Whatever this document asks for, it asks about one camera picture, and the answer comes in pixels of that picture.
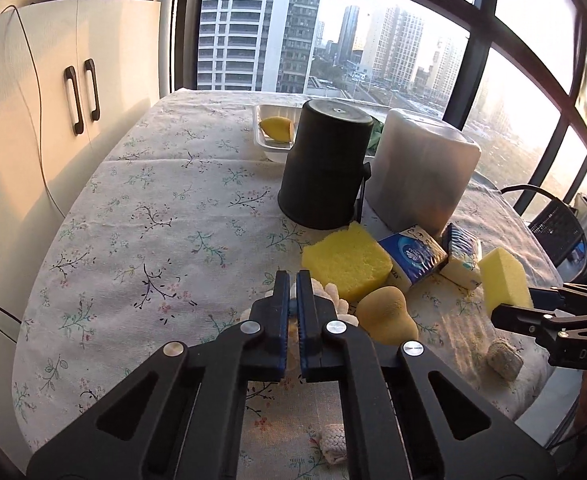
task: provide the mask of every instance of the plastic tray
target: plastic tray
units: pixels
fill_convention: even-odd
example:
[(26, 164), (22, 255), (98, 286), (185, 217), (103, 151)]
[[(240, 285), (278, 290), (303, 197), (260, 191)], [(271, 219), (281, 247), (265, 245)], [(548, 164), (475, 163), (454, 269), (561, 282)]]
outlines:
[[(387, 112), (390, 110), (389, 107), (379, 106), (374, 104), (363, 104), (360, 102), (354, 102), (344, 99), (334, 99), (335, 101), (343, 101), (350, 105), (357, 106), (363, 111), (372, 115), (381, 123), (384, 123), (387, 118)], [(279, 162), (284, 164), (287, 160), (287, 155), (291, 147), (294, 145), (295, 136), (298, 130), (298, 120), (300, 119), (300, 113), (302, 107), (293, 106), (281, 106), (281, 105), (256, 105), (254, 106), (253, 112), (253, 123), (254, 123), (254, 144), (265, 152), (267, 158), (273, 162)], [(268, 117), (286, 117), (293, 121), (293, 142), (276, 142), (271, 137), (267, 136), (260, 127), (260, 121)], [(366, 156), (365, 160), (372, 159), (373, 157)]]

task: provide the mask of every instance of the sky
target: sky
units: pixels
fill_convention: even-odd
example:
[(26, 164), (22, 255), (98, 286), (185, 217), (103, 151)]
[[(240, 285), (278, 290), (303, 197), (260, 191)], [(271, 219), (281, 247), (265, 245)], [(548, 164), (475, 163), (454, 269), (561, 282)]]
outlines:
[[(395, 4), (424, 20), (418, 66), (429, 69), (440, 36), (466, 44), (467, 30), (410, 0), (320, 0), (318, 19), (325, 22), (323, 40), (338, 40), (345, 7), (357, 5), (360, 12), (355, 42), (365, 44), (374, 10)], [(496, 15), (529, 45), (568, 91), (573, 72), (573, 4), (569, 0), (498, 0)], [(499, 87), (497, 91), (503, 94), (514, 132), (531, 147), (546, 146), (559, 117), (555, 107), (534, 83), (494, 50), (486, 72), (491, 77), (490, 88)], [(567, 149), (558, 155), (565, 161), (573, 160), (572, 152), (582, 146), (577, 137), (567, 137)]]

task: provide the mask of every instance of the white cabinet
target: white cabinet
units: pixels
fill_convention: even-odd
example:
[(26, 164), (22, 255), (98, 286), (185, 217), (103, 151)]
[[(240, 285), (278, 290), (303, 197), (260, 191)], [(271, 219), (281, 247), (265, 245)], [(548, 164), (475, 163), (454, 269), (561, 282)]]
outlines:
[[(158, 100), (159, 13), (158, 2), (143, 0), (60, 0), (20, 9), (42, 94), (43, 170), (64, 213)], [(96, 68), (98, 120), (91, 118), (87, 59)], [(65, 70), (76, 75), (80, 114)], [(62, 222), (43, 186), (40, 142), (36, 75), (18, 17), (7, 10), (0, 14), (0, 305), (18, 317)]]
[(87, 131), (99, 161), (158, 101), (159, 14), (158, 2), (78, 1), (78, 79)]

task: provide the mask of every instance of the black cup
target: black cup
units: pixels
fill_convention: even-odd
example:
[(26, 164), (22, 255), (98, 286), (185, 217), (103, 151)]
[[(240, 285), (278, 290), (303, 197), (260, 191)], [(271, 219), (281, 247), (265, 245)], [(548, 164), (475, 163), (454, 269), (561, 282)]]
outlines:
[(278, 193), (283, 213), (310, 229), (349, 224), (368, 176), (363, 160), (372, 128), (373, 119), (360, 108), (328, 99), (305, 102)]

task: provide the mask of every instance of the window frame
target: window frame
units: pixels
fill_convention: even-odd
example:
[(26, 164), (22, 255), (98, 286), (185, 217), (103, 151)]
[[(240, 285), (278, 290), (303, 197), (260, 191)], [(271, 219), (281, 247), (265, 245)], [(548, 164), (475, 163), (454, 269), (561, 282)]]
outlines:
[[(412, 1), (433, 10), (469, 31), (469, 40), (443, 120), (462, 129), (478, 91), (489, 50), (494, 48), (528, 76), (560, 111), (560, 119), (529, 180), (529, 184), (536, 186), (542, 184), (569, 126), (573, 127), (587, 149), (587, 125), (575, 107), (587, 56), (586, 0), (571, 0), (576, 6), (576, 26), (574, 28), (574, 70), (569, 93), (564, 91), (551, 71), (531, 48), (496, 17), (497, 0), (474, 0), (473, 3), (469, 3), (467, 0)], [(177, 16), (176, 22), (179, 23), (179, 19), (183, 18), (185, 27), (181, 31), (176, 29), (176, 48), (174, 49), (176, 53), (176, 62), (174, 63), (176, 88), (181, 86), (195, 88), (196, 86), (201, 6), (202, 0), (178, 0), (177, 14), (179, 16)], [(573, 198), (586, 174), (587, 157), (566, 196), (561, 197), (565, 202), (569, 202)], [(532, 193), (523, 192), (515, 204), (515, 210), (522, 214), (532, 197)]]

